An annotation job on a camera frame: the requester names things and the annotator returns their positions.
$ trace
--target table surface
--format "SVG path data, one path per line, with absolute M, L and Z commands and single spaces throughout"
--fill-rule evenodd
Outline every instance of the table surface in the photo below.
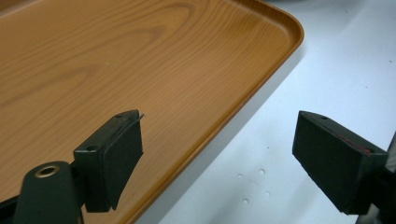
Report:
M 287 1 L 302 46 L 137 223 L 352 224 L 291 155 L 299 110 L 387 149 L 396 131 L 396 2 Z

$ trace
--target wooden tray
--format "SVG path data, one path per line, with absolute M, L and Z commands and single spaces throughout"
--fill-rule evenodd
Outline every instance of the wooden tray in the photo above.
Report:
M 37 165 L 71 162 L 112 115 L 146 114 L 145 154 L 119 209 L 84 214 L 87 223 L 134 222 L 304 35 L 292 16 L 254 0 L 42 0 L 3 9 L 0 201 L 17 195 Z

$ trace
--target white surface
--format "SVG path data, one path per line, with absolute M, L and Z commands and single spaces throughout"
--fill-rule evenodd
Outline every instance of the white surface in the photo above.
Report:
M 295 124 L 319 113 L 388 148 L 396 1 L 270 3 L 301 22 L 304 43 L 137 223 L 355 223 L 291 155 Z

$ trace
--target metal ring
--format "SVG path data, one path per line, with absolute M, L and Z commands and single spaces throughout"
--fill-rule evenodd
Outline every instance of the metal ring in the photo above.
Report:
M 41 168 L 39 171 L 35 173 L 35 177 L 37 178 L 45 178 L 51 175 L 55 175 L 61 168 L 57 165 L 48 165 Z

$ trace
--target clamp jaw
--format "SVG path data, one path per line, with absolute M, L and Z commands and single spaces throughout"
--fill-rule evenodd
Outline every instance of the clamp jaw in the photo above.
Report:
M 88 212 L 117 208 L 143 155 L 137 110 L 108 120 L 77 149 L 75 160 L 37 166 L 23 179 L 21 195 L 0 203 L 0 223 L 83 223 Z
M 378 220 L 396 223 L 396 174 L 389 169 L 394 166 L 392 150 L 376 147 L 327 117 L 299 113 L 292 153 L 347 215 L 365 215 L 374 204 Z

